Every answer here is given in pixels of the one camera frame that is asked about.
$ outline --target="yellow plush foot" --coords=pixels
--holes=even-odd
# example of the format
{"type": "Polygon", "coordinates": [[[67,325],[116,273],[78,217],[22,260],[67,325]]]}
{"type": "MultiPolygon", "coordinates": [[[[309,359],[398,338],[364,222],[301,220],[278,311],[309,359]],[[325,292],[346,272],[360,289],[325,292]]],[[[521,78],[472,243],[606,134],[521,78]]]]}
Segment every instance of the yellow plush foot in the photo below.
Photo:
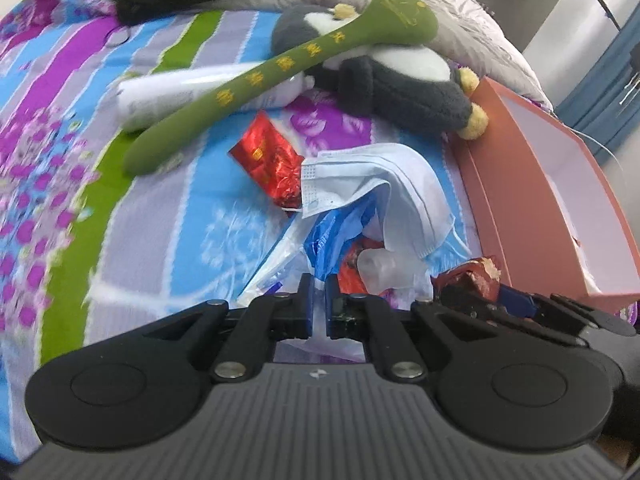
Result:
{"type": "Polygon", "coordinates": [[[458,131],[458,135],[465,140],[475,140],[482,136],[489,125],[489,116],[476,103],[471,103],[471,117],[466,127],[458,131]]]}
{"type": "Polygon", "coordinates": [[[462,91],[469,97],[473,92],[476,91],[478,85],[480,84],[480,80],[476,73],[470,68],[463,66],[460,70],[460,86],[462,86],[462,91]]]}
{"type": "Polygon", "coordinates": [[[334,19],[346,20],[356,15],[356,9],[348,4],[337,4],[334,7],[334,19]]]}

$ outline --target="surgical face mask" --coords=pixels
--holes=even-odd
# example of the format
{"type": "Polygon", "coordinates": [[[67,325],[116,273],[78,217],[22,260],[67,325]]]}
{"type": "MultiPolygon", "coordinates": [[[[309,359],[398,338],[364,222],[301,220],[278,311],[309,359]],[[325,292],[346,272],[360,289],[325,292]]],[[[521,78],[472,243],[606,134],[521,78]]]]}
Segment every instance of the surgical face mask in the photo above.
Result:
{"type": "Polygon", "coordinates": [[[404,144],[320,152],[302,164],[302,215],[336,209],[376,193],[385,247],[423,259],[453,226],[444,191],[422,156],[404,144]]]}

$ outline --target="pink box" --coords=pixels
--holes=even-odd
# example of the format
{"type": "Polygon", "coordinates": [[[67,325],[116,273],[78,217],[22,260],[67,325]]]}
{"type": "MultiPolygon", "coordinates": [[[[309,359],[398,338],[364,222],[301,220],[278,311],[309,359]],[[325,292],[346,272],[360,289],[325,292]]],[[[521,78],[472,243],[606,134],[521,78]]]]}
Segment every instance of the pink box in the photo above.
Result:
{"type": "Polygon", "coordinates": [[[582,140],[491,79],[472,100],[489,127],[478,140],[456,137],[453,152],[482,252],[497,257],[502,282],[608,312],[640,299],[638,246],[582,140]]]}

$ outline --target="red candy wrapper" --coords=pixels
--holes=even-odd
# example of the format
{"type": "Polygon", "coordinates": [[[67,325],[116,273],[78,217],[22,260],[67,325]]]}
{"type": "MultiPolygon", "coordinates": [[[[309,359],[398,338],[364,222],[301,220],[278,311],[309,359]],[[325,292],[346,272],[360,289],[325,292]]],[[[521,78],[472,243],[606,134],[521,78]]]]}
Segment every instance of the red candy wrapper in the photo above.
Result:
{"type": "Polygon", "coordinates": [[[302,206],[300,171],[304,157],[276,130],[266,113],[258,112],[229,153],[277,206],[302,206]]]}
{"type": "Polygon", "coordinates": [[[358,273],[358,256],[364,249],[381,249],[384,246],[382,242],[366,237],[360,237],[353,241],[338,270],[340,292],[344,294],[367,293],[367,289],[358,273]]]}
{"type": "Polygon", "coordinates": [[[432,277],[431,284],[436,294],[447,285],[459,285],[495,303],[500,292],[500,270],[493,256],[475,258],[455,269],[438,274],[436,278],[432,277]]]}

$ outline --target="yellow chinese characters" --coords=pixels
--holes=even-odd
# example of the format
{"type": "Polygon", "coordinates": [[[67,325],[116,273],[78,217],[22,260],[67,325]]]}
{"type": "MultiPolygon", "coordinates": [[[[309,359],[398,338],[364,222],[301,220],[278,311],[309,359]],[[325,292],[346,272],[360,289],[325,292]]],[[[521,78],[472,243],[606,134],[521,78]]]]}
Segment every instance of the yellow chinese characters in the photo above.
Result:
{"type": "Polygon", "coordinates": [[[276,60],[276,64],[282,69],[282,70],[289,70],[289,68],[291,68],[292,66],[294,66],[296,64],[295,61],[293,61],[289,56],[283,56],[283,57],[279,57],[276,60]]]}
{"type": "Polygon", "coordinates": [[[234,94],[231,90],[221,90],[216,94],[216,99],[220,105],[226,106],[234,100],[234,94]]]}
{"type": "Polygon", "coordinates": [[[335,43],[340,43],[344,39],[344,33],[336,32],[332,34],[331,37],[334,38],[335,43]]]}
{"type": "Polygon", "coordinates": [[[317,54],[320,54],[322,52],[322,49],[315,43],[308,44],[305,49],[311,57],[315,57],[317,54]]]}
{"type": "Polygon", "coordinates": [[[260,143],[260,146],[254,150],[251,154],[253,160],[260,160],[264,156],[264,149],[266,148],[266,143],[264,140],[260,143]]]}
{"type": "Polygon", "coordinates": [[[251,86],[259,86],[264,81],[264,76],[262,75],[262,72],[251,72],[246,76],[246,80],[251,86]]]}

